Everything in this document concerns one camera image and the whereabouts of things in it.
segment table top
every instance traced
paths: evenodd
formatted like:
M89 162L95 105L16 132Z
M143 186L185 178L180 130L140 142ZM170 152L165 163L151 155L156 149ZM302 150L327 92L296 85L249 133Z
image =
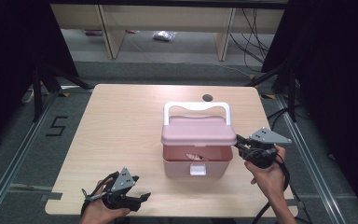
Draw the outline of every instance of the table top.
M252 87L97 85L52 190L62 197L48 200L47 213L78 215L84 201L81 189L91 193L98 180L127 167L140 177L127 195L139 197L151 192L139 211L129 216L256 216L267 199L258 186L250 184L253 176L235 147L234 158L221 178L165 175L160 142L163 106L169 101L202 102L205 94L214 102L229 104L236 133L248 136L269 126L257 90ZM171 111L186 114L183 108ZM203 113L222 115L224 109ZM293 199L289 188L285 198ZM296 215L297 208L289 208ZM269 209L265 216L274 214Z

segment hand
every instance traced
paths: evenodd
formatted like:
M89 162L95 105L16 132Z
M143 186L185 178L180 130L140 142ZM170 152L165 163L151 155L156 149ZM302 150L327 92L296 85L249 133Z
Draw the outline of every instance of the hand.
M113 178L106 180L97 190L96 194L101 194L103 192L104 186L112 180ZM126 216L130 211L131 210L128 208L109 209L103 204L101 199L98 199L97 201L90 203L89 206L87 206L86 211L80 220L80 224L105 224L115 218Z
M283 160L286 154L286 150L283 147L275 146L278 156L277 160ZM269 204L274 210L275 216L279 223L296 223L295 218L287 207L286 200L284 199L284 174L276 162L273 162L269 168L260 169L253 165L251 162L245 162L246 168L254 175L251 184L257 184L257 186L263 191L267 197Z
M275 146L275 148L277 154L284 160L286 150L279 146ZM257 184L268 199L283 195L284 174L276 162L266 169L258 168L249 161L245 162L245 166L254 175L251 184Z

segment pink box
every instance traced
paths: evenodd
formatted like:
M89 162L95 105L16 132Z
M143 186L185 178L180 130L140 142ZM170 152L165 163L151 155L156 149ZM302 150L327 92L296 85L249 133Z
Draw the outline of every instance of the pink box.
M191 111L222 106L226 117L197 116L197 112L194 116L169 116L173 106ZM161 143L166 176L221 177L232 160L231 146L236 142L227 103L168 102L164 106Z

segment white handle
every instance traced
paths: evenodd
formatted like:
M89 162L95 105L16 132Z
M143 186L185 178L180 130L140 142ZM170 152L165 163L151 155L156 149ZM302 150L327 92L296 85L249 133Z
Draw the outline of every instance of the white handle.
M231 125L229 105L225 102L168 102L164 105L164 125L170 124L170 108L173 106L180 106L184 109L198 111L221 106L226 110L226 125Z

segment box lid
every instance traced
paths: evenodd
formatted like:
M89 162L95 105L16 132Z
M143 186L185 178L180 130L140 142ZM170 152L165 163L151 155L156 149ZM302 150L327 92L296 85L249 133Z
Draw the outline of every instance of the box lid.
M171 116L162 128L161 143L166 146L233 146L237 135L221 116Z

